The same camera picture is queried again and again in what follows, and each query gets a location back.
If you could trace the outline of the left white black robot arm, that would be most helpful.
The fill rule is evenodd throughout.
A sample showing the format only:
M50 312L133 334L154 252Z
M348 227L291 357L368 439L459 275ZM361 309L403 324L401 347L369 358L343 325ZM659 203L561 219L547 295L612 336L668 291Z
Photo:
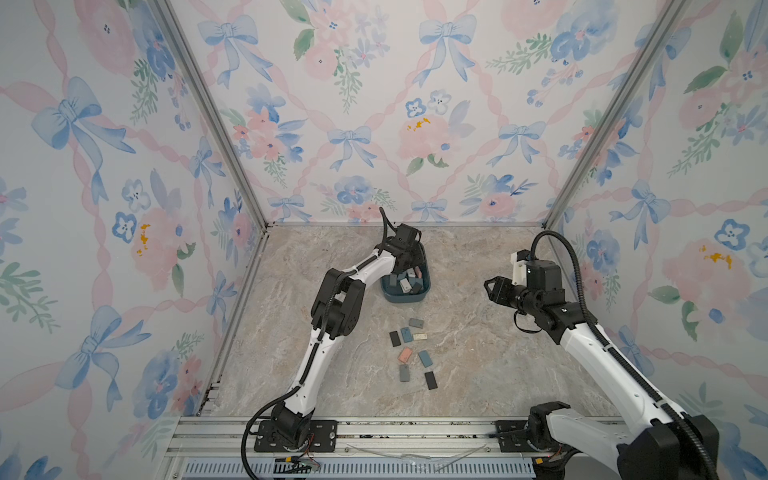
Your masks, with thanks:
M250 479L257 477L248 459L248 440L257 434L254 425L266 422L288 448L306 449L322 382L344 338L358 324L367 288L383 277L398 276L426 263L422 232L405 223L394 225L383 209L379 213L382 237L370 255L349 268L326 272L310 310L307 350L289 390L266 403L246 423L240 457Z

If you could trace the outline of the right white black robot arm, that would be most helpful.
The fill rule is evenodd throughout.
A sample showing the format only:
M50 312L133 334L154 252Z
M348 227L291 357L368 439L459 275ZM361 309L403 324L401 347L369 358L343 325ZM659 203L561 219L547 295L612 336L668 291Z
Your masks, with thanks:
M664 395L627 355L610 341L586 305L583 282L569 302L562 271L537 256L545 237L558 240L573 264L570 242L543 230L528 249L513 258L512 277L485 281L488 298L513 309L515 317L531 317L532 333L545 333L571 355L607 395L623 422L607 425L588 418L561 401L530 408L524 430L497 431L501 443L522 440L539 452L533 461L539 479L562 479L566 466L584 454L622 479L715 479L719 432L704 415L693 416Z

